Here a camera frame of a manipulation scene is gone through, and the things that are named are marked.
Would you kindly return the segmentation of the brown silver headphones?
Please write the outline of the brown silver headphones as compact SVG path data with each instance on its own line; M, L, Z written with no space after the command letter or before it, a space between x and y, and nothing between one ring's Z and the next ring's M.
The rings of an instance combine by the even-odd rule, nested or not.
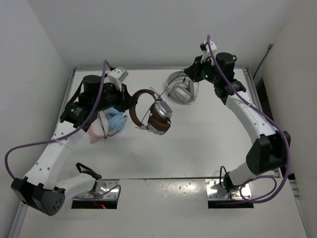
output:
M158 93L150 89L138 90L134 93L132 99L138 102L139 97L143 94L149 94L154 99L154 103L150 107L151 115L148 118L148 123L143 124L137 117L136 104L129 108L132 121L142 130L147 130L157 135L165 134L171 126L172 109Z

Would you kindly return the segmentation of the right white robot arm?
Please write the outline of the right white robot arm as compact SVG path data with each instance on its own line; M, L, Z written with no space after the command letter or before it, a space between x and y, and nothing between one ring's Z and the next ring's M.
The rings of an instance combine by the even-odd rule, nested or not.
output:
M194 82L206 80L213 84L214 92L238 118L250 137L252 147L246 161L229 171L223 178L227 192L240 187L244 182L265 172L287 164L288 132L280 132L262 112L255 107L245 86L235 79L236 57L230 53L219 53L212 62L211 56L195 57L193 64L184 70Z

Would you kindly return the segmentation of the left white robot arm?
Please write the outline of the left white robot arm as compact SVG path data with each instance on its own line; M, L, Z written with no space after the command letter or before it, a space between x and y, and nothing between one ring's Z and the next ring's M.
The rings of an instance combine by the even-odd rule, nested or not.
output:
M123 84L117 89L104 82L104 76L83 78L70 98L56 125L53 137L45 141L46 148L23 178L14 177L12 190L26 205L48 215L55 215L70 198L82 199L84 192L96 193L102 176L89 167L77 163L79 175L59 181L60 171L73 148L88 132L98 113L109 108L119 112L137 104Z

